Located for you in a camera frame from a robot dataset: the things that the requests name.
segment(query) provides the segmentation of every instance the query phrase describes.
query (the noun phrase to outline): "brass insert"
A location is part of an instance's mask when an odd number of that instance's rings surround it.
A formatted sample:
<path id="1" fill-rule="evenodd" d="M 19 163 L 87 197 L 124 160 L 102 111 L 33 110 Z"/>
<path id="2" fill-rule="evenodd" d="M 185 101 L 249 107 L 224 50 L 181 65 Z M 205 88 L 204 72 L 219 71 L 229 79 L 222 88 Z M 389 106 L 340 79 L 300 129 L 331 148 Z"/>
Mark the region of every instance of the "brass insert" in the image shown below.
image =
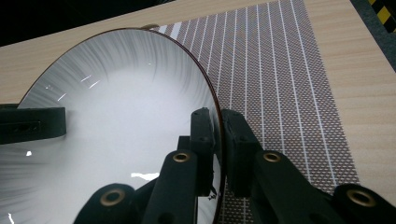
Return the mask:
<path id="1" fill-rule="evenodd" d="M 104 193 L 100 198 L 100 203 L 103 206 L 113 206 L 120 203 L 125 198 L 125 191 L 122 189 L 111 189 Z"/>
<path id="2" fill-rule="evenodd" d="M 347 197 L 354 203 L 364 207 L 374 207 L 376 205 L 375 199 L 369 193 L 359 189 L 349 189 L 346 192 Z"/>
<path id="3" fill-rule="evenodd" d="M 272 152 L 264 153 L 264 159 L 270 162 L 279 162 L 280 157 Z"/>
<path id="4" fill-rule="evenodd" d="M 174 161 L 177 162 L 185 162 L 188 161 L 190 159 L 190 155 L 187 153 L 177 153 L 174 157 L 173 157 Z"/>

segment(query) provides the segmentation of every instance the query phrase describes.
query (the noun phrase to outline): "black clamp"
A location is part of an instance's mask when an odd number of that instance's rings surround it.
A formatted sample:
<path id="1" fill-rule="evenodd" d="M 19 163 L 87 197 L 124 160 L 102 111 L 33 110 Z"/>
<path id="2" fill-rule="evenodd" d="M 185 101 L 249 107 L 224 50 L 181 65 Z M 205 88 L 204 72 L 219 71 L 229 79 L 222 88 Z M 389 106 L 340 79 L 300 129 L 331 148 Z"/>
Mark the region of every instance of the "black clamp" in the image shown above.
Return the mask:
<path id="1" fill-rule="evenodd" d="M 18 109 L 0 105 L 0 145 L 66 134 L 64 107 Z"/>

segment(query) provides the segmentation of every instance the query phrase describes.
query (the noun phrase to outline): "light wood table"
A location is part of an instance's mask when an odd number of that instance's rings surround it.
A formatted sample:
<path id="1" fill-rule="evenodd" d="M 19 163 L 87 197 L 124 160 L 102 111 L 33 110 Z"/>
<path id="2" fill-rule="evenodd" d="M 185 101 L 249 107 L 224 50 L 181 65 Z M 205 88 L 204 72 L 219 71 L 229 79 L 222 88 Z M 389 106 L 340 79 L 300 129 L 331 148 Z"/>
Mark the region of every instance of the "light wood table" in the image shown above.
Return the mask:
<path id="1" fill-rule="evenodd" d="M 92 35 L 268 1 L 178 0 L 2 47 L 0 104 L 18 103 L 51 63 Z M 361 183 L 396 205 L 396 74 L 348 0 L 306 0 L 305 6 Z"/>

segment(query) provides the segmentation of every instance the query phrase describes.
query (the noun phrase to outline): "gray grid pattern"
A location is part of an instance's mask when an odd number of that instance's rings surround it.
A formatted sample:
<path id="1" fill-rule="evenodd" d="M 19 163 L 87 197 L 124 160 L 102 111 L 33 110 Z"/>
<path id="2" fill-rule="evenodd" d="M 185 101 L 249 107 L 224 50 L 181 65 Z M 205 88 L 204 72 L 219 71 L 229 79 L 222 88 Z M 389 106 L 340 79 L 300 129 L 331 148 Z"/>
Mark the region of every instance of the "gray grid pattern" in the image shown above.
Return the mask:
<path id="1" fill-rule="evenodd" d="M 222 108 L 239 111 L 268 150 L 315 187 L 359 183 L 303 0 L 280 0 L 156 28 L 192 52 Z M 219 223 L 251 223 L 226 190 Z"/>

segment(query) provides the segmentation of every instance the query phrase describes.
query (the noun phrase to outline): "yellow black hazard stripe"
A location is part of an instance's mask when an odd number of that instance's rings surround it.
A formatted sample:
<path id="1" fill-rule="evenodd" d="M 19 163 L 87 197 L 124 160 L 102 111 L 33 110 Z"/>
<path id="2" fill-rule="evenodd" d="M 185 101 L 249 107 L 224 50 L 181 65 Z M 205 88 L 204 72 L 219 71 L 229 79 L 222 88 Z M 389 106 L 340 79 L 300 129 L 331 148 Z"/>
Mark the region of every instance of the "yellow black hazard stripe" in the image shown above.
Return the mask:
<path id="1" fill-rule="evenodd" d="M 396 19 L 389 12 L 382 0 L 368 0 L 377 17 L 389 33 L 396 33 Z"/>

